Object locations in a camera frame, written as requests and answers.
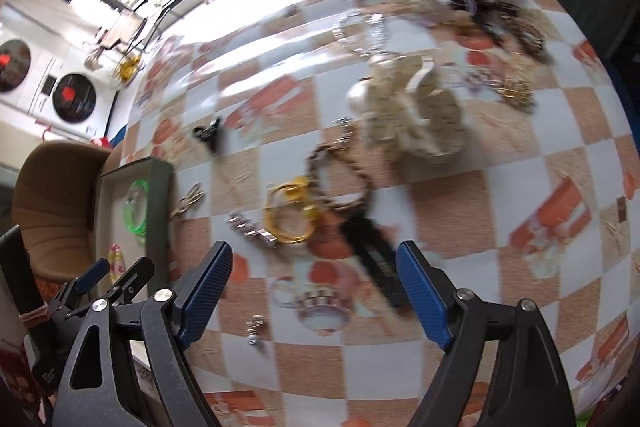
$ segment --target table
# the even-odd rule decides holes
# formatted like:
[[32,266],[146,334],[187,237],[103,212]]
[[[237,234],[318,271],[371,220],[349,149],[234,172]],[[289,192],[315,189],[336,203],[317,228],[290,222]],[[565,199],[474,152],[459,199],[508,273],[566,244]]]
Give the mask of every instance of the table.
[[[305,172],[305,159],[334,140],[351,116],[350,87],[367,64],[335,42],[332,23],[356,0],[216,0],[183,35],[165,40],[143,73],[123,162],[147,155],[175,168],[174,201],[196,182],[207,196],[172,223],[170,276],[195,266],[215,240],[234,248],[234,270],[202,339],[187,352],[224,425],[405,425],[440,360],[417,319],[401,316],[352,257],[326,214],[321,238],[275,256],[226,223],[233,210],[260,221],[268,185]],[[526,0],[524,16],[545,35],[548,64],[527,62],[530,114],[490,90],[453,87],[468,143],[447,166],[405,158],[391,165],[356,139],[353,157],[377,190],[370,217],[391,243],[413,239],[457,286],[488,301],[534,299],[552,332],[578,413],[625,374],[640,330],[640,161],[620,100],[580,29],[555,0]],[[388,21],[389,46],[429,52],[436,64],[503,68],[518,60],[480,32]],[[220,155],[191,129],[214,116]],[[326,170],[332,196],[357,185]],[[326,320],[303,323],[310,284],[336,291]],[[262,315],[262,348],[245,322]],[[485,349],[474,395],[490,381]],[[467,409],[474,424],[482,398]]]

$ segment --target washing machine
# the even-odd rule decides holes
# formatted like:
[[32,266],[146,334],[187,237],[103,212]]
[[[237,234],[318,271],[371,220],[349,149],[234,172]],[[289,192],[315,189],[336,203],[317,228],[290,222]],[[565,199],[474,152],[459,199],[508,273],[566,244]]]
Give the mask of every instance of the washing machine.
[[116,91],[84,63],[53,60],[30,108],[37,120],[76,136],[104,136]]
[[27,112],[53,55],[0,26],[0,102]]

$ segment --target yellow bangle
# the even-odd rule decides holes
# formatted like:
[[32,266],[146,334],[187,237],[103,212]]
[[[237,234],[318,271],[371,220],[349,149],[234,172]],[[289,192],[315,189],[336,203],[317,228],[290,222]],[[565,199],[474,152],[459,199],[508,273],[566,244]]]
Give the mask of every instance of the yellow bangle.
[[[302,213],[307,219],[308,225],[305,232],[302,235],[292,235],[279,229],[275,224],[273,217],[273,198],[276,193],[281,190],[286,190],[286,198],[292,203],[301,201],[304,204]],[[296,243],[302,243],[311,237],[316,231],[316,219],[318,218],[318,208],[314,204],[313,200],[309,197],[306,191],[306,186],[301,183],[285,183],[278,187],[272,188],[267,194],[267,202],[264,207],[264,215],[262,223],[264,229],[272,233],[278,241],[284,245],[294,245]]]

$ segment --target blue gripper pad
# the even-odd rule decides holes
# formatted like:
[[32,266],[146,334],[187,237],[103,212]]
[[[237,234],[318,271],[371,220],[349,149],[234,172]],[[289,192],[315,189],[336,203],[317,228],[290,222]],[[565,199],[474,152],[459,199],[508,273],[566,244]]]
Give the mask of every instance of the blue gripper pad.
[[413,241],[400,243],[396,250],[396,269],[400,282],[427,338],[446,351],[453,342],[447,326],[447,308],[421,266],[422,262],[426,263],[426,260]]
[[109,273],[109,261],[101,257],[76,280],[76,293],[88,293],[100,280]]
[[174,302],[178,333],[175,336],[182,350],[200,339],[222,290],[231,275],[233,251],[224,241],[216,241],[200,265],[187,277]]

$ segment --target brown leather chair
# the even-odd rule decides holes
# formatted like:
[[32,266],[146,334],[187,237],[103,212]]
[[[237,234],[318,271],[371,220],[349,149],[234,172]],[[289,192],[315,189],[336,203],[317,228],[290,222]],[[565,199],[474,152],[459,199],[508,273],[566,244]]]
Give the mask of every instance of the brown leather chair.
[[36,276],[66,282],[94,263],[97,179],[118,168],[120,156],[121,145],[111,151],[51,141],[25,160],[15,184],[12,220],[20,225]]

